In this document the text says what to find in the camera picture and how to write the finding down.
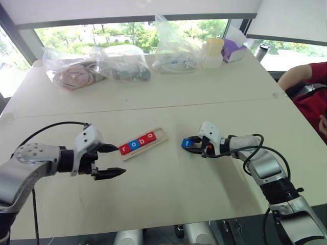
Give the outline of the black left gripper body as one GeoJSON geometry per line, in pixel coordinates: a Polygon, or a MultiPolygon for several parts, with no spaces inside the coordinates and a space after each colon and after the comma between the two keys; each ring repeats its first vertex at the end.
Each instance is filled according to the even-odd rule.
{"type": "Polygon", "coordinates": [[[99,158],[98,149],[99,146],[96,146],[82,156],[78,168],[79,175],[90,175],[94,180],[98,179],[99,168],[96,165],[96,161],[99,158]]]}

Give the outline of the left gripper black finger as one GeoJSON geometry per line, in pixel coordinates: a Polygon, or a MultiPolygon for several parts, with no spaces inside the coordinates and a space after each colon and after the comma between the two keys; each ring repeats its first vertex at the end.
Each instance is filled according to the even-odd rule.
{"type": "Polygon", "coordinates": [[[94,177],[94,180],[106,180],[106,179],[112,179],[117,176],[122,175],[125,173],[126,170],[119,168],[119,167],[113,167],[108,168],[106,170],[96,170],[96,172],[92,175],[94,177]]]}
{"type": "Polygon", "coordinates": [[[114,152],[114,151],[118,151],[119,148],[113,144],[107,144],[104,143],[101,146],[98,147],[98,152],[100,153],[110,153],[110,152],[114,152]]]}

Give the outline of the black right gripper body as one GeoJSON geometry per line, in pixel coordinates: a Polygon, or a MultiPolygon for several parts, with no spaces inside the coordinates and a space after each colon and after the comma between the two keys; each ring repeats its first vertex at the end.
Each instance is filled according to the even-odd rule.
{"type": "Polygon", "coordinates": [[[215,148],[207,137],[203,137],[201,140],[201,152],[201,156],[203,158],[212,157],[215,155],[215,148]]]}

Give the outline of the person's bare hand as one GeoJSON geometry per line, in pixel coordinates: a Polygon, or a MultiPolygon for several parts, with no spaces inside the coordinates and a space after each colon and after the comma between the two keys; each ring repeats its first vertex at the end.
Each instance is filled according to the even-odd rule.
{"type": "Polygon", "coordinates": [[[319,116],[319,131],[322,133],[324,140],[327,138],[327,119],[325,116],[319,116]]]}

